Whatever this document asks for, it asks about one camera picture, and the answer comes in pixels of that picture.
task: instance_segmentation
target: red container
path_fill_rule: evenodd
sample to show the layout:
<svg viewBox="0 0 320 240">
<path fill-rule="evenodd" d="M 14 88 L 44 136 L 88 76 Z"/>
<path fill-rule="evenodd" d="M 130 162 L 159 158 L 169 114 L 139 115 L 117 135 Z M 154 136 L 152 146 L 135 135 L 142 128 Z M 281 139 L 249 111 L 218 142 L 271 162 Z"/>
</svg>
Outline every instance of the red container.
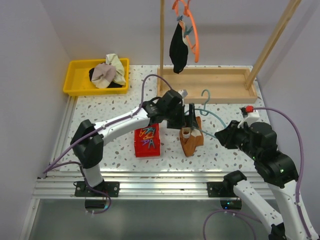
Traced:
<svg viewBox="0 0 320 240">
<path fill-rule="evenodd" d="M 154 133 L 148 128 L 155 128 Z M 134 151 L 137 158 L 160 156 L 159 124 L 134 130 Z"/>
</svg>

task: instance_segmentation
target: wooden rod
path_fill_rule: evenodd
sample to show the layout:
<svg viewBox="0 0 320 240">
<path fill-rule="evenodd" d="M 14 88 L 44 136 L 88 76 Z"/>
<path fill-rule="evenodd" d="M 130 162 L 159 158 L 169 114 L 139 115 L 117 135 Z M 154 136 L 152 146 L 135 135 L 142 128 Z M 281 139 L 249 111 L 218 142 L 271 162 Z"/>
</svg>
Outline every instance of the wooden rod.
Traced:
<svg viewBox="0 0 320 240">
<path fill-rule="evenodd" d="M 165 45 L 165 0 L 161 0 L 160 7 L 160 76 L 164 75 L 164 45 Z"/>
<path fill-rule="evenodd" d="M 262 52 L 260 53 L 257 61 L 255 62 L 253 69 L 245 80 L 245 88 L 248 90 L 254 80 L 256 79 L 261 67 L 264 65 L 265 61 L 267 60 L 269 54 L 271 53 L 272 49 L 276 45 L 278 39 L 280 38 L 281 34 L 285 30 L 289 20 L 295 13 L 296 9 L 298 8 L 301 0 L 290 0 L 286 9 L 284 10 L 280 20 L 278 21 L 273 33 L 269 37 L 268 41 L 266 42 Z"/>
</svg>

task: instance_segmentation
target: yellow bin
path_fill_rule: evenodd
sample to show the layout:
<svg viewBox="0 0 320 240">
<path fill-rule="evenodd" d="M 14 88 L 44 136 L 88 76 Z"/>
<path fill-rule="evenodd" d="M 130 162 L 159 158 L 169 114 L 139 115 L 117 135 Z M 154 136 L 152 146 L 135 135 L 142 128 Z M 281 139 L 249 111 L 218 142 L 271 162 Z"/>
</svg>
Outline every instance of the yellow bin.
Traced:
<svg viewBox="0 0 320 240">
<path fill-rule="evenodd" d="M 119 88 L 97 88 L 89 78 L 89 70 L 106 59 L 73 60 L 69 63 L 63 92 L 70 96 L 126 94 L 129 88 L 129 59 L 120 58 L 124 67 L 125 86 Z"/>
</svg>

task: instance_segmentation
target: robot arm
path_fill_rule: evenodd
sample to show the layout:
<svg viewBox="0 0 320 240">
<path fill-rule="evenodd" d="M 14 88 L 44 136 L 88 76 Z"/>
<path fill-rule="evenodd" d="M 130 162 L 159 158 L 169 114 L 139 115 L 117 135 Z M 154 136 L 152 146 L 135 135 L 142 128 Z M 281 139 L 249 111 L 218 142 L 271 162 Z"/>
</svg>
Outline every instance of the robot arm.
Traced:
<svg viewBox="0 0 320 240">
<path fill-rule="evenodd" d="M 282 216 L 258 195 L 240 171 L 224 176 L 224 186 L 257 214 L 270 233 L 270 240 L 318 240 L 302 200 L 299 205 L 311 238 L 308 238 L 298 213 L 295 189 L 299 176 L 293 160 L 278 150 L 277 134 L 272 127 L 265 122 L 255 122 L 259 118 L 256 111 L 248 108 L 241 111 L 245 121 L 233 120 L 215 136 L 227 149 L 239 149 L 254 160 L 255 169 L 268 183 Z"/>
<path fill-rule="evenodd" d="M 88 184 L 97 191 L 104 190 L 99 162 L 103 158 L 103 147 L 115 138 L 164 120 L 167 121 L 169 129 L 197 128 L 194 104 L 189 104 L 189 114 L 185 115 L 183 98 L 186 95 L 185 90 L 177 92 L 171 89 L 163 97 L 144 101 L 139 107 L 113 119 L 96 123 L 91 123 L 88 119 L 84 120 L 75 132 L 71 144 L 86 134 L 101 129 L 73 147 L 74 154 L 82 164 Z"/>
</svg>

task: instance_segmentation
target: speckled tabletop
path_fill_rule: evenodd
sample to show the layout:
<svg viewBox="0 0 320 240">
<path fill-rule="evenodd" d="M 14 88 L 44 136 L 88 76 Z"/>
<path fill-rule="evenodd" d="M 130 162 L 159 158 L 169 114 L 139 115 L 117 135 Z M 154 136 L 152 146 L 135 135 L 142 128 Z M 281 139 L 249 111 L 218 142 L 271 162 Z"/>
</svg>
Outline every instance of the speckled tabletop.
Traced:
<svg viewBox="0 0 320 240">
<path fill-rule="evenodd" d="M 129 70 L 129 90 L 124 95 L 81 96 L 77 99 L 72 123 L 68 133 L 65 148 L 79 124 L 90 119 L 91 122 L 100 122 L 125 114 L 140 103 L 142 80 L 148 74 L 157 73 L 157 65 L 131 65 Z M 258 99 L 254 106 L 264 106 L 257 81 L 254 82 Z M 145 100 L 157 94 L 157 79 L 152 77 L 145 84 Z M 208 104 L 206 109 L 219 115 L 228 125 L 231 120 L 242 119 L 240 107 L 243 104 Z M 221 123 L 210 114 L 201 116 L 202 129 L 214 134 L 221 130 Z M 260 111 L 260 120 L 269 122 L 266 111 Z M 100 162 L 102 171 L 126 172 L 231 172 L 241 169 L 244 172 L 255 172 L 252 160 L 238 150 L 227 150 L 218 140 L 204 135 L 204 146 L 196 148 L 191 157 L 186 157 L 179 141 L 179 131 L 166 129 L 166 123 L 160 124 L 161 156 L 135 157 L 134 132 L 129 132 L 108 143 L 103 150 L 103 159 Z M 77 161 L 76 156 L 69 152 L 61 162 Z M 66 165 L 60 171 L 78 171 L 76 165 Z"/>
</svg>

